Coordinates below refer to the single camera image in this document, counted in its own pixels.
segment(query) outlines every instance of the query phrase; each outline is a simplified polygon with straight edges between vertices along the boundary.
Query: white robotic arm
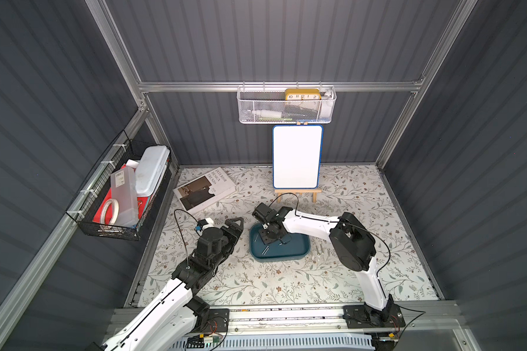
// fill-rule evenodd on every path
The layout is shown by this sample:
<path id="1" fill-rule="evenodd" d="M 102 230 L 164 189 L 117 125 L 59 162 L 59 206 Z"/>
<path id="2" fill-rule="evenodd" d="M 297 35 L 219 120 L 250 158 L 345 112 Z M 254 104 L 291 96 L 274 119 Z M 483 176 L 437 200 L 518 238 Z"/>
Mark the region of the white robotic arm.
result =
<path id="1" fill-rule="evenodd" d="M 377 276 L 375 239 L 354 215 L 345 212 L 339 217 L 317 216 L 285 206 L 276 211 L 264 203 L 260 203 L 252 215 L 263 226 L 260 236 L 264 244 L 281 240 L 289 233 L 316 236 L 331 242 L 340 262 L 356 271 L 372 324 L 382 326 L 386 322 L 393 300 Z"/>
<path id="2" fill-rule="evenodd" d="M 197 323 L 197 316 L 185 306 L 192 298 L 191 290 L 185 288 L 185 283 L 170 279 L 148 306 L 102 345 L 103 349 L 168 350 Z"/>
<path id="3" fill-rule="evenodd" d="M 209 305 L 196 294 L 234 250 L 244 220 L 228 219 L 220 228 L 210 218 L 197 224 L 202 230 L 197 248 L 177 265 L 158 296 L 112 338 L 86 350 L 164 351 L 192 330 L 207 327 Z"/>
<path id="4" fill-rule="evenodd" d="M 330 230 L 334 229 L 339 223 L 338 217 L 318 216 L 316 214 L 306 214 L 301 211 L 289 211 L 285 215 L 283 226 L 289 233 L 301 233 L 316 236 L 327 242 L 330 240 Z M 379 277 L 377 277 L 377 258 L 375 256 L 369 262 L 369 269 L 356 272 L 359 285 L 363 290 L 365 303 L 371 307 L 382 310 L 386 307 L 388 295 L 384 291 Z"/>

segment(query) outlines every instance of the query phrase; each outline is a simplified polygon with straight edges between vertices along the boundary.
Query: clock face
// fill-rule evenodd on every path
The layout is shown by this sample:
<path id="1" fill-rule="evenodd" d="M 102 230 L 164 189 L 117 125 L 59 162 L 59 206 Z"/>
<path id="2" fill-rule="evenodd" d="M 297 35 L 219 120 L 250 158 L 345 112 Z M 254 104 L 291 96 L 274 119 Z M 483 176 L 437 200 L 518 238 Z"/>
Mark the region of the clock face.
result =
<path id="1" fill-rule="evenodd" d="M 289 94 L 287 100 L 318 100 L 320 95 L 317 94 Z"/>

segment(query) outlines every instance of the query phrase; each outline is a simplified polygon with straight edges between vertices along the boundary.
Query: label sticker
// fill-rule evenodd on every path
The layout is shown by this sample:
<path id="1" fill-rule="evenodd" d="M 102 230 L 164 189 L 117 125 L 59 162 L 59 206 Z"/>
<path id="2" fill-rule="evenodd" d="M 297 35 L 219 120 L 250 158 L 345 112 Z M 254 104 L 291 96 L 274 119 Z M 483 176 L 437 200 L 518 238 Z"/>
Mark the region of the label sticker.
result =
<path id="1" fill-rule="evenodd" d="M 125 175 L 123 171 L 115 173 L 115 187 L 122 186 L 125 184 Z"/>

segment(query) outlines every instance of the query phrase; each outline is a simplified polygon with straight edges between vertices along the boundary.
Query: yellow alarm clock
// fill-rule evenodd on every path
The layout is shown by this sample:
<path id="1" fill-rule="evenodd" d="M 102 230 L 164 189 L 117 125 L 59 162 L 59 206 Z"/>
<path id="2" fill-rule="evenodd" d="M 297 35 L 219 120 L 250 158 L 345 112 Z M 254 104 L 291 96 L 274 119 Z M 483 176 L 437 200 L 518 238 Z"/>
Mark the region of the yellow alarm clock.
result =
<path id="1" fill-rule="evenodd" d="M 287 105 L 297 106 L 301 109 L 320 108 L 320 91 L 313 88 L 290 88 L 285 90 L 285 100 Z"/>
<path id="2" fill-rule="evenodd" d="M 318 89 L 290 88 L 285 90 L 285 100 L 320 100 Z"/>

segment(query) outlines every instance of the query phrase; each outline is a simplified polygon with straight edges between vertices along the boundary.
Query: white cable clip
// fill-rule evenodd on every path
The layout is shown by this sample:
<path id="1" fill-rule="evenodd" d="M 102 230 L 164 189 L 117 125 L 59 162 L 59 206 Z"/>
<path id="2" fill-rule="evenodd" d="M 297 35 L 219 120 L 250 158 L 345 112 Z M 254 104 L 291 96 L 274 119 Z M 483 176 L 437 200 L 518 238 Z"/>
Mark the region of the white cable clip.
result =
<path id="1" fill-rule="evenodd" d="M 66 213 L 68 215 L 71 215 L 71 214 L 79 214 L 81 215 L 82 217 L 84 217 L 84 212 L 82 210 L 79 210 L 79 211 L 66 211 Z"/>
<path id="2" fill-rule="evenodd" d="M 94 198 L 98 198 L 98 193 L 96 193 L 94 189 L 81 190 L 80 193 L 84 193 L 84 194 L 92 193 Z"/>
<path id="3" fill-rule="evenodd" d="M 113 163 L 112 160 L 109 160 L 109 161 L 102 161 L 102 162 L 100 162 L 100 164 L 110 164 L 110 165 L 113 166 L 113 169 L 115 169 L 115 164 Z"/>
<path id="4" fill-rule="evenodd" d="M 127 151 L 127 145 L 125 144 L 113 144 L 113 146 L 120 146 L 123 148 L 124 151 Z"/>

